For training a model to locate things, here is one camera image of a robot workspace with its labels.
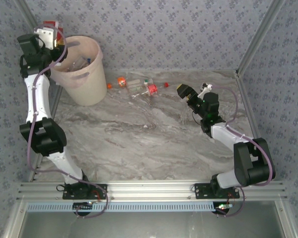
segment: patterned wallpaper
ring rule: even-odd
[[[37,22],[95,38],[105,68],[235,69],[271,0],[27,0]]]
[[[298,0],[287,0],[243,75],[298,220]]]
[[[27,113],[27,94],[19,73],[22,51],[16,38],[29,32],[14,3],[0,0],[0,237],[14,204],[16,183],[26,181],[26,142],[18,125]]]

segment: marble surface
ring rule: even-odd
[[[127,80],[149,77],[157,86],[153,97],[131,99],[126,89],[108,90],[106,97],[90,107],[78,106],[63,90],[55,121],[63,128],[68,149],[90,180],[210,179],[233,168],[233,153],[203,134],[192,119],[192,110],[177,95],[184,83],[199,91],[203,82],[225,85],[239,95],[234,128],[252,135],[233,72],[213,71],[116,71],[106,73],[107,82],[118,76]],[[231,118],[235,100],[229,91],[219,93],[220,115]],[[44,158],[41,169],[54,165]],[[38,174],[37,181],[62,181],[60,174]]]

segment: plastic bucket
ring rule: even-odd
[[[102,63],[103,53],[98,43],[86,36],[66,38],[68,56],[60,66],[51,69],[51,78],[65,88],[81,106],[91,106],[106,95],[107,86]],[[67,69],[79,58],[91,59],[90,65],[74,72]]]

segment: marble floor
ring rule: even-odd
[[[107,82],[118,76],[127,80],[149,77],[157,86],[153,97],[131,99],[126,89],[108,90],[91,107],[75,104],[63,90],[55,121],[63,128],[74,161],[90,180],[210,179],[233,168],[233,153],[203,134],[192,111],[177,95],[184,83],[199,92],[203,82],[232,88],[239,96],[234,128],[252,135],[233,72],[224,71],[116,71],[106,73]],[[229,91],[219,93],[220,115],[231,118],[235,100]],[[41,169],[54,165],[44,158]],[[62,181],[60,174],[38,174],[37,181]]]

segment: wall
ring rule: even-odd
[[[106,68],[235,69],[271,0],[28,0],[38,22],[95,38]]]
[[[243,80],[298,219],[298,0],[286,1]]]
[[[17,182],[26,181],[26,143],[18,125],[27,113],[27,94],[19,73],[22,51],[16,38],[29,32],[18,9],[0,0],[0,236],[14,203]]]

